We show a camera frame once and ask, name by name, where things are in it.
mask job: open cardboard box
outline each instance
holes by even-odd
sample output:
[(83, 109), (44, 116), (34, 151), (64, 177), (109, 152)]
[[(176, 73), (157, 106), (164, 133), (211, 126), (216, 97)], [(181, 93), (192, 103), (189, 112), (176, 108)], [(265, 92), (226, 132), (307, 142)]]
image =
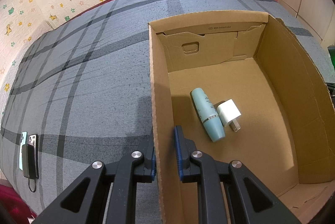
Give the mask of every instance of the open cardboard box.
[[(335, 190), (335, 112), (327, 87), (281, 19), (207, 11), (149, 23), (152, 117), (163, 223), (198, 223), (197, 186), (178, 178), (173, 127), (215, 160), (242, 161), (307, 223)], [(213, 143), (192, 105), (233, 99), (241, 129)]]

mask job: white charger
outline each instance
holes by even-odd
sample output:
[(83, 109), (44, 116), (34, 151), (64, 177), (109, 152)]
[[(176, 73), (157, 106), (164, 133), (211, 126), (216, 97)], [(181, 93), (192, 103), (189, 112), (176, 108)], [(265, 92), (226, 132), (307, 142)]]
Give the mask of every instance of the white charger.
[(235, 132), (241, 128), (236, 120), (237, 117), (241, 116), (241, 113), (232, 99), (221, 103), (216, 110), (223, 126), (229, 124)]

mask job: box handle cutout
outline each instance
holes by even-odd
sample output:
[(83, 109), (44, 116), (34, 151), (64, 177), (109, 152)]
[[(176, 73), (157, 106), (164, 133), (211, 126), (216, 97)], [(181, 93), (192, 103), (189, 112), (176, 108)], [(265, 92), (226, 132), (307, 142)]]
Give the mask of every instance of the box handle cutout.
[(182, 45), (184, 54), (195, 54), (199, 51), (199, 42), (185, 43)]

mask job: light blue phone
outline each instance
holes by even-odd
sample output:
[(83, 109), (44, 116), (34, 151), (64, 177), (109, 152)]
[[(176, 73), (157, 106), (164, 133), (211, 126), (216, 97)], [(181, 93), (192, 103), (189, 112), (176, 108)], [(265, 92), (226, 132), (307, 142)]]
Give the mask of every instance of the light blue phone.
[(27, 135), (28, 135), (28, 133), (26, 131), (22, 132), (22, 135), (21, 135), (20, 154), (19, 154), (19, 168), (21, 170), (23, 170), (23, 168), (22, 168), (22, 146), (26, 144)]

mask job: bed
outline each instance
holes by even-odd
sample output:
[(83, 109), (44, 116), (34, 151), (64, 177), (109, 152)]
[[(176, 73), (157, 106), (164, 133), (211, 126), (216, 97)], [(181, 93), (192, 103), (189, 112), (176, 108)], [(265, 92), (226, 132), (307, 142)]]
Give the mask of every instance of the bed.
[[(208, 10), (281, 18), (335, 82), (329, 56), (274, 0), (111, 0), (37, 39), (18, 67), (1, 120), (0, 168), (39, 214), (95, 160), (119, 160), (151, 130), (147, 23)], [(18, 168), (22, 131), (38, 134), (36, 193)], [(160, 223), (157, 183), (137, 187), (136, 223)]]

